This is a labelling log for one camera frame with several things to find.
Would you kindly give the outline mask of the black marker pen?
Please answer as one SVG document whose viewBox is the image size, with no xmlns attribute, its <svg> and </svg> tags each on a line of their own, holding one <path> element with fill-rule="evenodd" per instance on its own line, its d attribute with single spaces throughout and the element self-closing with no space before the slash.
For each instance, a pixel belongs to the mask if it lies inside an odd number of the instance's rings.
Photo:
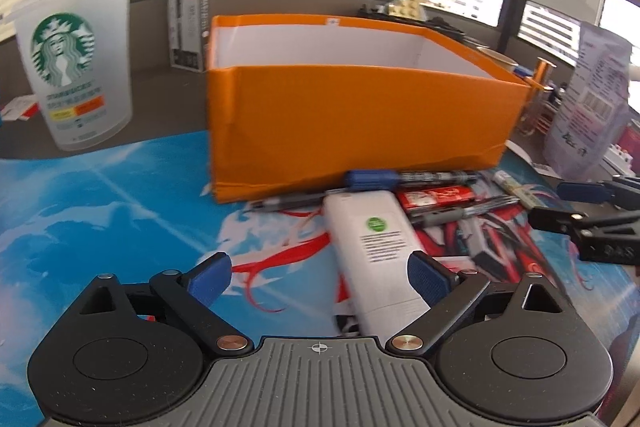
<svg viewBox="0 0 640 427">
<path fill-rule="evenodd" d="M 409 218 L 415 227 L 429 228 L 446 225 L 476 216 L 486 215 L 491 211 L 516 205 L 520 200 L 516 196 L 503 195 L 473 202 L 471 205 L 433 210 Z"/>
</svg>

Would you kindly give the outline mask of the white power bank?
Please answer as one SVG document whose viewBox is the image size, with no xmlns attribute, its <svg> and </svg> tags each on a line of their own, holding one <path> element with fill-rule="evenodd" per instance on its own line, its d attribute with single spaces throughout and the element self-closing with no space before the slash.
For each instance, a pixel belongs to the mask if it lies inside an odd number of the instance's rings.
<svg viewBox="0 0 640 427">
<path fill-rule="evenodd" d="M 408 280 L 418 236 L 389 191 L 331 194 L 322 209 L 360 332 L 386 343 L 428 310 Z"/>
</svg>

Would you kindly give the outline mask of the red playing card box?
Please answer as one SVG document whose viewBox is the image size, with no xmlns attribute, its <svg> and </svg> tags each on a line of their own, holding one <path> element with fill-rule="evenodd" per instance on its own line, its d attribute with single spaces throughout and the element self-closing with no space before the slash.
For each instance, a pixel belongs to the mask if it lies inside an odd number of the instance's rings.
<svg viewBox="0 0 640 427">
<path fill-rule="evenodd" d="M 399 204 L 406 213 L 420 213 L 473 202 L 471 187 L 451 185 L 427 188 L 407 188 L 396 192 Z"/>
</svg>

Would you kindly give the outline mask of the white circuit breaker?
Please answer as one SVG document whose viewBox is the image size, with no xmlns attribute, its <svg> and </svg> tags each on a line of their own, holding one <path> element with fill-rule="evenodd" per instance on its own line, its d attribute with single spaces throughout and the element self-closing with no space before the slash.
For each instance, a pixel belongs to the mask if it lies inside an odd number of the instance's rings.
<svg viewBox="0 0 640 427">
<path fill-rule="evenodd" d="M 635 176 L 632 170 L 634 158 L 618 144 L 611 144 L 602 158 L 603 168 L 611 176 Z"/>
</svg>

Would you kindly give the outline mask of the purple white plastic pouch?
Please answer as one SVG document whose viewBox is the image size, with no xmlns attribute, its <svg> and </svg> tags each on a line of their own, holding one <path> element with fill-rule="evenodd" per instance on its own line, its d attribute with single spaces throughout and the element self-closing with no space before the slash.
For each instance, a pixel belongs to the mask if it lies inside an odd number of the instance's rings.
<svg viewBox="0 0 640 427">
<path fill-rule="evenodd" d="M 544 159 L 565 181 L 592 177 L 630 114 L 632 45 L 614 32 L 580 24 L 578 59 L 544 139 Z"/>
</svg>

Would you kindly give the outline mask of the gold perfume bottle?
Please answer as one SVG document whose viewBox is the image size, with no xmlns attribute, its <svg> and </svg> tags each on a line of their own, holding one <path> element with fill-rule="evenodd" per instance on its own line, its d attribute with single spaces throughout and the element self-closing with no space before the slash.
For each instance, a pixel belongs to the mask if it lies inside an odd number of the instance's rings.
<svg viewBox="0 0 640 427">
<path fill-rule="evenodd" d="M 541 115 L 544 104 L 553 88 L 550 84 L 550 77 L 556 66 L 545 58 L 539 57 L 533 75 L 524 77 L 529 85 L 529 94 L 521 113 L 516 129 L 521 135 L 532 135 L 537 126 L 537 121 Z"/>
</svg>

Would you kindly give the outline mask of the grey black pen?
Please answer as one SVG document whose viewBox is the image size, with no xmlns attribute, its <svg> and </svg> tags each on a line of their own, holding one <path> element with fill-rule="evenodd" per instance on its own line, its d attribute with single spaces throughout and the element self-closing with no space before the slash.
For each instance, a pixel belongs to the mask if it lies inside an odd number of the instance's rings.
<svg viewBox="0 0 640 427">
<path fill-rule="evenodd" d="M 317 206 L 322 203 L 326 195 L 328 195 L 327 191 L 271 196 L 250 202 L 250 211 L 275 212 Z"/>
</svg>

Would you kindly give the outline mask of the blue capped black pen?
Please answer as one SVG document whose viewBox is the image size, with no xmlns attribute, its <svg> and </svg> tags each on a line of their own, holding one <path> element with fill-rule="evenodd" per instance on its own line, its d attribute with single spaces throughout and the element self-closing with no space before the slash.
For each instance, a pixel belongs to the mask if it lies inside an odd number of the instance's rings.
<svg viewBox="0 0 640 427">
<path fill-rule="evenodd" d="M 480 179 L 475 171 L 395 171 L 352 170 L 345 174 L 345 185 L 352 191 L 393 191 L 399 187 L 426 187 L 469 184 Z"/>
</svg>

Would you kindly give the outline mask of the beige paper cup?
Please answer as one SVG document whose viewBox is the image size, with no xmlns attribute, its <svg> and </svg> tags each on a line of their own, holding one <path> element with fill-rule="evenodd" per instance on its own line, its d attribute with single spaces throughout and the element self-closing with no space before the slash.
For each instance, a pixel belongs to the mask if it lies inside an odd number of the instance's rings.
<svg viewBox="0 0 640 427">
<path fill-rule="evenodd" d="M 513 74 L 518 63 L 489 46 L 478 46 L 474 51 L 473 63 L 480 66 L 485 72 L 495 72 L 498 68 Z"/>
</svg>

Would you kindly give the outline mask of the orange cardboard box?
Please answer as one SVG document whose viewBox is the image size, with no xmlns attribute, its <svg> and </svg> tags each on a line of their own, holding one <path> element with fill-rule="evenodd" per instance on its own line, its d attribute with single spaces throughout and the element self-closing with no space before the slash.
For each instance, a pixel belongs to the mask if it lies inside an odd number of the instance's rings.
<svg viewBox="0 0 640 427">
<path fill-rule="evenodd" d="M 357 169 L 495 166 L 528 95 L 436 31 L 357 17 L 217 16 L 207 66 L 218 202 L 318 190 Z"/>
</svg>

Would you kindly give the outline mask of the black mesh desk organizer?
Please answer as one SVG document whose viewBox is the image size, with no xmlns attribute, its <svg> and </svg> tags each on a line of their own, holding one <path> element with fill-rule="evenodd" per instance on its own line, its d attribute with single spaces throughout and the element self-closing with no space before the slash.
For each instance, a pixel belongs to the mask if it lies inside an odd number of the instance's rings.
<svg viewBox="0 0 640 427">
<path fill-rule="evenodd" d="M 374 8 L 368 8 L 367 5 L 364 4 L 357 11 L 357 16 L 367 18 L 368 20 L 384 20 L 384 22 L 423 27 L 437 31 L 441 35 L 449 37 L 452 40 L 456 40 L 458 43 L 462 43 L 470 48 L 487 48 L 487 44 L 468 35 L 463 30 L 452 26 L 439 16 L 427 18 L 426 20 L 415 20 L 410 17 L 392 15 L 387 12 L 386 9 L 387 5 L 378 5 Z"/>
</svg>

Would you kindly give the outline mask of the yellow toy brick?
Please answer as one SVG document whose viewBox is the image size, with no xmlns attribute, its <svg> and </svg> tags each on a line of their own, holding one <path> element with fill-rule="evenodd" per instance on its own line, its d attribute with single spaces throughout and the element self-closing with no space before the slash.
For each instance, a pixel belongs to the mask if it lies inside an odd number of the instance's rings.
<svg viewBox="0 0 640 427">
<path fill-rule="evenodd" d="M 393 17 L 425 22 L 427 15 L 421 0 L 394 0 L 386 5 L 386 14 Z"/>
</svg>

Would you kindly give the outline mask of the red white paper leaflet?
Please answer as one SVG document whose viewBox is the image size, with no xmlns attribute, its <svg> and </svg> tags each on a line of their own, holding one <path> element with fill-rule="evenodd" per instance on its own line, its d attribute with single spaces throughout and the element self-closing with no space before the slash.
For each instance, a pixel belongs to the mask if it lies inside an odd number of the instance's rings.
<svg viewBox="0 0 640 427">
<path fill-rule="evenodd" d="M 1 120 L 26 121 L 38 113 L 38 102 L 34 94 L 21 95 L 14 98 L 1 109 Z"/>
</svg>

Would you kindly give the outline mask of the frosted Starbucks plastic cup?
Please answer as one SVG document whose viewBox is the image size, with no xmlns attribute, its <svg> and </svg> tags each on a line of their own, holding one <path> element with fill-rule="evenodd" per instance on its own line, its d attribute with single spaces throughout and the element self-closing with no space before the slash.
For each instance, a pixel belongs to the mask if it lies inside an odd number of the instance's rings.
<svg viewBox="0 0 640 427">
<path fill-rule="evenodd" d="M 60 150 L 95 146 L 129 124 L 129 0 L 22 0 L 6 20 Z"/>
</svg>

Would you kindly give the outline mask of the black pen box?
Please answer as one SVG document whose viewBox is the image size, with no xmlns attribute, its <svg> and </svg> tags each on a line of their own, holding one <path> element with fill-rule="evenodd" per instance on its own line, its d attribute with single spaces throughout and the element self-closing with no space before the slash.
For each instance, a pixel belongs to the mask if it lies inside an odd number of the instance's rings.
<svg viewBox="0 0 640 427">
<path fill-rule="evenodd" d="M 204 72 L 209 36 L 208 0 L 168 0 L 169 63 Z"/>
</svg>

